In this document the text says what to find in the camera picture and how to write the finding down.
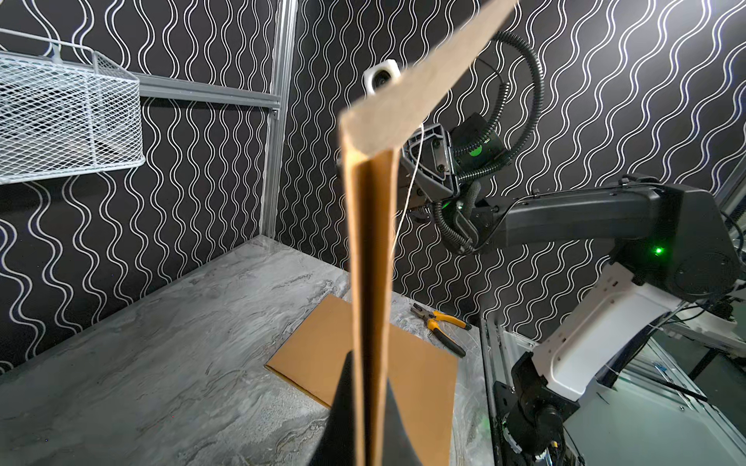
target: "gray marble surface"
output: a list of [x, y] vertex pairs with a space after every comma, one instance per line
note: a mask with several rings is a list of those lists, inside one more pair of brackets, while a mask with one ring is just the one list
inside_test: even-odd
[[[347, 273], [259, 236], [0, 377], [0, 465], [305, 465], [327, 410], [263, 366]], [[394, 296], [392, 322], [440, 346]], [[452, 465], [492, 464], [479, 334]]]

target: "camera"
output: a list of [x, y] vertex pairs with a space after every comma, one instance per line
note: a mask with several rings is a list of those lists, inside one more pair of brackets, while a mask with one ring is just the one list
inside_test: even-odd
[[397, 79], [401, 73], [399, 65], [394, 60], [384, 60], [371, 66], [363, 72], [363, 86], [367, 95], [374, 95], [376, 90], [385, 86], [389, 81]]

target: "black wallpaper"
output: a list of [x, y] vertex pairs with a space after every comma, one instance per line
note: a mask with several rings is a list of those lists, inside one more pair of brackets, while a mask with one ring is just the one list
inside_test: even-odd
[[[301, 0], [277, 238], [346, 266], [336, 114], [363, 94], [363, 70], [416, 63], [479, 5], [470, 0]], [[611, 183], [629, 171], [716, 192], [746, 153], [746, 0], [524, 0], [503, 29], [545, 68], [545, 111], [492, 193], [518, 197]], [[500, 135], [515, 141], [532, 92], [509, 47], [485, 48], [512, 84]], [[477, 63], [431, 113], [446, 128], [486, 115], [498, 81]], [[612, 243], [572, 241], [453, 256], [432, 224], [404, 220], [394, 289], [447, 312], [499, 312], [540, 340], [600, 274]]]
[[[0, 28], [83, 43], [135, 72], [267, 91], [275, 10], [5, 1]], [[0, 46], [46, 52], [4, 34]], [[267, 118], [143, 99], [145, 165], [0, 186], [0, 374], [257, 235]]]

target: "cardboard edge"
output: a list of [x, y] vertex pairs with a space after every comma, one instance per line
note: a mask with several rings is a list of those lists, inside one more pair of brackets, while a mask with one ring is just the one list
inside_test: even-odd
[[269, 364], [265, 364], [265, 365], [264, 365], [264, 368], [265, 368], [266, 370], [268, 370], [268, 371], [272, 372], [272, 373], [273, 373], [274, 375], [276, 375], [276, 376], [280, 377], [280, 378], [281, 378], [282, 380], [284, 380], [285, 382], [289, 383], [290, 385], [292, 385], [292, 386], [296, 387], [296, 388], [297, 388], [298, 390], [300, 390], [301, 392], [303, 392], [303, 393], [305, 393], [306, 395], [308, 395], [309, 397], [311, 397], [311, 398], [312, 398], [313, 400], [315, 400], [315, 401], [316, 401], [316, 402], [317, 402], [318, 404], [322, 405], [322, 406], [323, 406], [323, 407], [325, 407], [326, 409], [331, 409], [331, 406], [329, 406], [328, 404], [324, 403], [324, 402], [323, 402], [323, 401], [321, 400], [321, 398], [317, 398], [317, 397], [316, 397], [316, 396], [315, 396], [314, 394], [312, 394], [312, 393], [311, 393], [310, 391], [306, 390], [305, 388], [301, 387], [301, 386], [300, 386], [300, 385], [298, 385], [297, 383], [293, 382], [293, 381], [292, 381], [292, 379], [290, 379], [290, 378], [288, 378], [288, 377], [285, 377], [285, 376], [284, 376], [284, 375], [283, 375], [283, 374], [282, 374], [282, 373], [281, 373], [280, 371], [277, 371], [277, 370], [276, 370], [275, 368], [273, 368], [273, 367], [272, 367], [272, 366], [270, 366]]

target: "white wire basket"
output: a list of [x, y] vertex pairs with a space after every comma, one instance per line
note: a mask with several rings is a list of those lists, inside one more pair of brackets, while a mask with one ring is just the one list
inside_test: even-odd
[[[52, 47], [51, 59], [0, 51], [0, 184], [145, 162], [137, 77], [84, 45], [0, 32]], [[62, 45], [88, 52], [90, 65], [63, 63]]]

